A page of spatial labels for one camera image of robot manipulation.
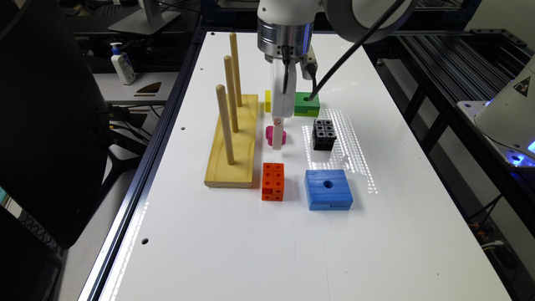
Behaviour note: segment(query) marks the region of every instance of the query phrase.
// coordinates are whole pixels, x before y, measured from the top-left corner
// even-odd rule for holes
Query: black block
[[[313,149],[331,151],[336,141],[332,120],[315,120],[313,127]]]

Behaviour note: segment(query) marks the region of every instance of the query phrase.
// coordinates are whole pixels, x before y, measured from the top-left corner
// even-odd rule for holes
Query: green block
[[[264,101],[264,105],[266,106],[266,113],[271,112],[271,91],[266,91],[266,101]]]
[[[293,113],[294,116],[318,117],[319,110],[308,110],[306,113]]]
[[[316,95],[316,97],[314,97],[314,100],[312,101],[308,100],[309,96],[310,96],[310,93],[308,92],[296,92],[295,93],[295,107],[293,109],[293,113],[296,116],[318,116],[318,114],[316,115],[311,115],[311,114],[315,114],[316,111],[319,112],[319,96]]]

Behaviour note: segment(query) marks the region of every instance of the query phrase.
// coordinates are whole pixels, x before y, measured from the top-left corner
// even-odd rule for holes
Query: blue light
[[[512,164],[514,164],[516,166],[519,166],[520,163],[522,163],[522,161],[524,160],[525,157],[524,156],[518,156],[517,158],[518,158],[518,160],[512,159]]]
[[[528,146],[527,149],[532,153],[535,153],[535,141],[530,146]]]

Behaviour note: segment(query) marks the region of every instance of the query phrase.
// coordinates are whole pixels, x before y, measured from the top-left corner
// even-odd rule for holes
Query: pink block
[[[269,146],[273,146],[273,125],[266,128],[266,139]],[[283,130],[283,144],[286,143],[286,130]]]

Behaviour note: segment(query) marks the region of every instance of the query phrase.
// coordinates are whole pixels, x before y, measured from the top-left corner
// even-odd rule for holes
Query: spray bottle
[[[119,79],[123,84],[132,84],[135,80],[135,73],[132,69],[132,63],[128,59],[128,55],[121,52],[117,45],[122,43],[110,43],[111,51],[114,55],[111,57],[111,63],[115,67],[115,71],[119,75]]]

